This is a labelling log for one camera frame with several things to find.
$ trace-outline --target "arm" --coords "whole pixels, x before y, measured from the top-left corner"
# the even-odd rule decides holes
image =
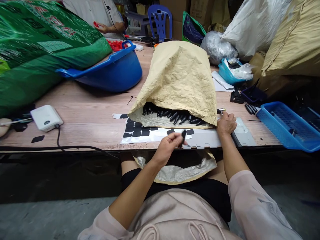
[[[301,239],[277,203],[257,182],[235,147],[231,133],[237,127],[234,114],[224,112],[217,132],[222,144],[224,170],[229,182],[231,206],[246,239]]]
[[[153,158],[109,206],[110,214],[126,229],[139,211],[158,172],[167,164],[174,148],[178,147],[182,140],[180,133],[171,133],[163,138]]]
[[[96,27],[94,26],[99,32],[106,34],[106,33],[123,33],[125,31],[124,29],[124,23],[123,22],[116,22],[114,23],[114,26],[112,25],[111,27],[108,27],[102,23],[98,23],[97,24],[100,27]]]
[[[236,127],[237,123],[234,114],[223,112],[222,117],[218,120],[217,132],[222,144],[224,170],[228,182],[237,172],[242,170],[250,171],[231,138],[231,133]]]

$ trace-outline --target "green plastic bag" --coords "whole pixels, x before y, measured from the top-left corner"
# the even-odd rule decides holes
[[[84,70],[111,52],[98,30],[59,3],[0,3],[0,118],[59,83],[56,69]]]
[[[206,35],[203,26],[186,11],[183,12],[182,24],[182,40],[200,46]]]

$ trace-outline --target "blue plastic basket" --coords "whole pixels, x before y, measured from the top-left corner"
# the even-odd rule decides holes
[[[236,83],[245,82],[244,79],[238,79],[233,76],[230,69],[226,66],[224,63],[225,58],[222,59],[221,63],[219,64],[219,74],[220,76],[229,84],[235,85]]]
[[[320,133],[282,102],[261,105],[257,117],[285,148],[315,152],[320,149]],[[293,136],[289,130],[294,129]]]
[[[89,86],[110,92],[123,92],[135,86],[142,77],[142,68],[134,49],[135,45],[127,40],[120,51],[110,55],[109,59],[84,71],[76,69],[58,69],[61,76],[72,78]]]

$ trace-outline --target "person in background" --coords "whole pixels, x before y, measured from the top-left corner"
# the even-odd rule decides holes
[[[125,31],[124,23],[112,0],[63,0],[63,4],[106,38],[123,39],[121,34]]]
[[[225,112],[218,120],[217,133],[224,157],[218,168],[222,168],[220,173],[223,172],[229,186],[214,177],[176,186],[154,183],[174,148],[183,141],[180,133],[171,133],[162,139],[142,170],[132,155],[122,156],[124,191],[78,239],[239,240],[227,225],[231,208],[247,240],[302,239],[235,147],[230,134],[236,126],[234,114]]]

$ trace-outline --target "black cable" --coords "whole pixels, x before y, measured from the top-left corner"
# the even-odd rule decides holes
[[[107,8],[107,10],[108,10],[108,12],[109,12],[110,19],[111,19],[111,21],[112,21],[112,24],[113,24],[114,28],[115,28],[115,29],[117,30],[117,32],[121,35],[121,37],[123,37],[123,39],[126,41],[127,39],[123,36],[122,33],[120,33],[120,31],[116,28],[116,25],[114,25],[114,23],[113,23],[113,20],[112,20],[112,17],[111,17],[111,13],[110,13],[111,8],[110,8],[109,6],[107,6],[107,4],[106,4],[106,2],[105,2],[104,0],[103,0],[103,2],[104,2],[104,5],[106,5],[106,8]]]
[[[60,125],[59,125],[59,124],[56,124],[54,127],[58,129],[57,145],[58,145],[59,148],[61,148],[61,146],[60,146],[60,144],[59,144],[59,139],[60,139]]]
[[[119,159],[116,156],[113,156],[111,153],[108,153],[100,148],[92,147],[92,146],[60,146],[59,144],[59,139],[60,139],[60,125],[56,124],[55,128],[58,129],[58,137],[57,137],[57,147],[9,147],[9,146],[0,146],[0,151],[19,151],[19,152],[34,152],[34,151],[50,151],[50,150],[62,150],[64,152],[70,153],[66,151],[65,149],[70,149],[70,148],[89,148],[89,149],[94,149],[96,151],[100,151],[106,155],[110,155],[114,158]]]

